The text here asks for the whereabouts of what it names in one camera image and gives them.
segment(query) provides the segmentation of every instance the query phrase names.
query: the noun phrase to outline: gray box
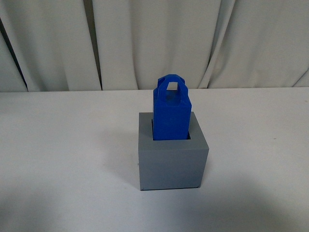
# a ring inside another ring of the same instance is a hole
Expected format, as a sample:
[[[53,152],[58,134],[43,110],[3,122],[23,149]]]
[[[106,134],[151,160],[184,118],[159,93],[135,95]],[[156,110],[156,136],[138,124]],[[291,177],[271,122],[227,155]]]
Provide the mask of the gray box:
[[[140,189],[184,189],[201,185],[209,147],[191,112],[187,140],[153,140],[153,113],[140,113]]]

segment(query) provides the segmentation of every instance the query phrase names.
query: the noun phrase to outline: white table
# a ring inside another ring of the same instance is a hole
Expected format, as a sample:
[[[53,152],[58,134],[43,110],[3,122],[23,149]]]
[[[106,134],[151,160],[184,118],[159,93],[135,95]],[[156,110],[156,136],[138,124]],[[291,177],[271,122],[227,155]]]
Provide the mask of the white table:
[[[140,191],[152,91],[0,94],[0,231],[309,231],[309,88],[189,96],[201,188]]]

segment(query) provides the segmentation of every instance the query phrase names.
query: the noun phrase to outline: blue plastic piece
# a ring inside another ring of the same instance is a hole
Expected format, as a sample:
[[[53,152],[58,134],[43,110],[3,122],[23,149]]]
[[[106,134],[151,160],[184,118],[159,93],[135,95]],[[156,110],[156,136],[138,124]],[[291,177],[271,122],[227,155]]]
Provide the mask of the blue plastic piece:
[[[177,82],[177,90],[167,90]],[[184,80],[176,74],[158,79],[154,89],[154,140],[184,140],[189,138],[191,102]]]

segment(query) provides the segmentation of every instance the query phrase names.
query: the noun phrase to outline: blue handle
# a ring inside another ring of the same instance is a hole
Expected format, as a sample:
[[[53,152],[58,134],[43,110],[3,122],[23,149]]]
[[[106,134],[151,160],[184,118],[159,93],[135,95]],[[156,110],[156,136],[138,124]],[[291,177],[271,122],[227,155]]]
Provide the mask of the blue handle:
[[[158,80],[157,96],[159,100],[163,102],[166,101],[166,93],[170,82],[176,82],[178,84],[177,96],[181,99],[186,99],[188,97],[188,87],[184,84],[184,79],[176,74],[169,74]]]

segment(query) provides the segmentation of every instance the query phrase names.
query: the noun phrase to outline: white curtain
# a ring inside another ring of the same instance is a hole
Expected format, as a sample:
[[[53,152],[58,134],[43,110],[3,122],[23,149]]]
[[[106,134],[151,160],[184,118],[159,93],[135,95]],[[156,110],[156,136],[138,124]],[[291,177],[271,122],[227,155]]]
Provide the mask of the white curtain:
[[[309,86],[308,12],[308,0],[0,0],[0,91],[27,90],[18,66],[29,91],[154,89],[168,73],[189,88]]]

